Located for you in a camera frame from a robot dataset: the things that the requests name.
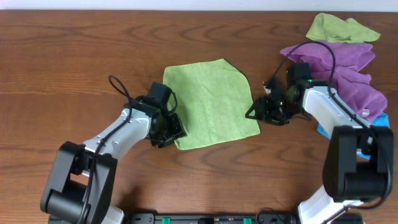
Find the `light green microfiber cloth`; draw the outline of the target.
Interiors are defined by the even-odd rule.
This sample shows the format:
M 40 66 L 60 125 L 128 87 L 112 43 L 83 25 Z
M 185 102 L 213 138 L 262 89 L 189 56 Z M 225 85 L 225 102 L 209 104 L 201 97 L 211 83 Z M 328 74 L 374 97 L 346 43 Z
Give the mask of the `light green microfiber cloth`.
M 163 83 L 176 94 L 170 106 L 186 136 L 175 141 L 186 151 L 258 135 L 256 120 L 245 117 L 252 106 L 247 78 L 225 59 L 165 68 Z

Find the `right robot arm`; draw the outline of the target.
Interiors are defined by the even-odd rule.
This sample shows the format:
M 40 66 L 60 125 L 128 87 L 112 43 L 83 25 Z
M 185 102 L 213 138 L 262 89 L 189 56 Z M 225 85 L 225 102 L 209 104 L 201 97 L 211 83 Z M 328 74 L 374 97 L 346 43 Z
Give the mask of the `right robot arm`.
M 331 223 L 350 209 L 373 209 L 392 190 L 394 136 L 387 126 L 360 118 L 321 80 L 299 80 L 284 93 L 273 84 L 245 116 L 283 126 L 311 115 L 330 138 L 322 186 L 297 207 L 297 223 Z

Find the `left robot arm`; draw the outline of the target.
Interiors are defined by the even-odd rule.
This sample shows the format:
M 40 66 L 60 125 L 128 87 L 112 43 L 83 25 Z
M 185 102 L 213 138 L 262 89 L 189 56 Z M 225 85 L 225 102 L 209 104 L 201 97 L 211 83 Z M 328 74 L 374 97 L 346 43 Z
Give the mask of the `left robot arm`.
M 177 114 L 143 103 L 125 106 L 119 118 L 97 136 L 57 152 L 40 209 L 67 223 L 124 223 L 125 213 L 111 205 L 118 162 L 139 141 L 155 147 L 186 135 Z

